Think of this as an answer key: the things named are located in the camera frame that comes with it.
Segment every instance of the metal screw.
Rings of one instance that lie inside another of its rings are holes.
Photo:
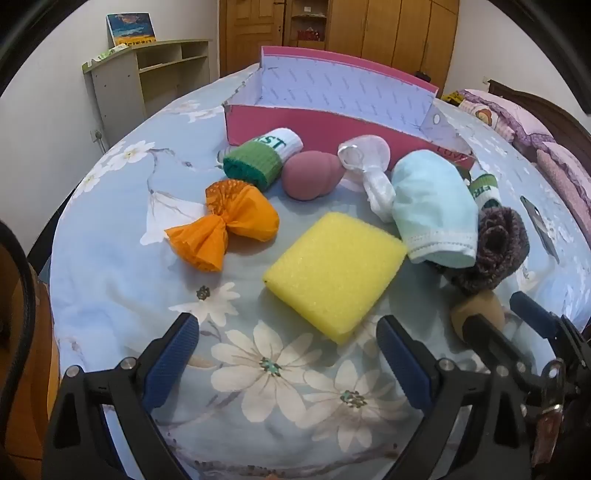
[[[496,372],[499,374],[500,377],[506,377],[509,375],[509,370],[504,365],[499,365],[496,367]]]
[[[135,364],[137,363],[137,360],[132,357],[132,356],[126,356],[121,363],[119,364],[119,366],[123,369],[123,370],[131,370],[133,367],[135,367]]]
[[[66,369],[66,376],[74,378],[80,373],[80,367],[78,365],[71,365]]]
[[[451,372],[453,370],[453,362],[447,358],[439,360],[439,366],[446,372]]]

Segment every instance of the yellow object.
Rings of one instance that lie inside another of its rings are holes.
[[[394,278],[406,246],[342,213],[327,213],[263,275],[277,297],[338,344]]]
[[[464,339],[462,330],[464,322],[469,316],[478,315],[479,313],[484,315],[497,330],[500,332],[503,331],[505,327],[505,312],[503,312],[501,302],[494,292],[482,290],[456,305],[450,311],[453,329],[461,340]]]

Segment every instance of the white plastic object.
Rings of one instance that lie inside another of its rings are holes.
[[[361,175],[369,206],[383,222],[393,222],[394,187],[384,173],[390,163],[390,147],[377,135],[363,135],[339,145],[337,156],[345,169]]]

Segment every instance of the white wall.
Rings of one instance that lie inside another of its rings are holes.
[[[484,77],[555,103],[591,131],[591,118],[535,42],[488,0],[460,0],[456,44],[444,93],[465,88],[488,90]]]
[[[89,0],[39,45],[0,98],[0,218],[25,251],[100,158],[102,131],[82,63],[109,48],[105,17],[149,12],[156,38],[211,38],[217,60],[217,0]]]

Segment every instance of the pink pillow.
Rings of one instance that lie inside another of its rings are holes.
[[[513,129],[502,117],[499,117],[499,115],[492,111],[488,106],[483,103],[473,103],[469,100],[463,100],[458,108],[482,120],[509,143],[513,142],[513,139],[515,138],[515,132]]]
[[[591,177],[587,170],[584,169],[577,157],[562,145],[550,142],[542,142],[542,144],[544,151],[566,173],[591,212]]]
[[[467,92],[470,92],[472,95],[476,95],[487,102],[493,102],[503,107],[523,127],[526,135],[540,134],[549,135],[550,137],[552,136],[545,125],[522,106],[481,90],[467,90]]]
[[[538,166],[563,202],[573,214],[575,221],[591,247],[591,215],[567,174],[546,152],[538,150]]]

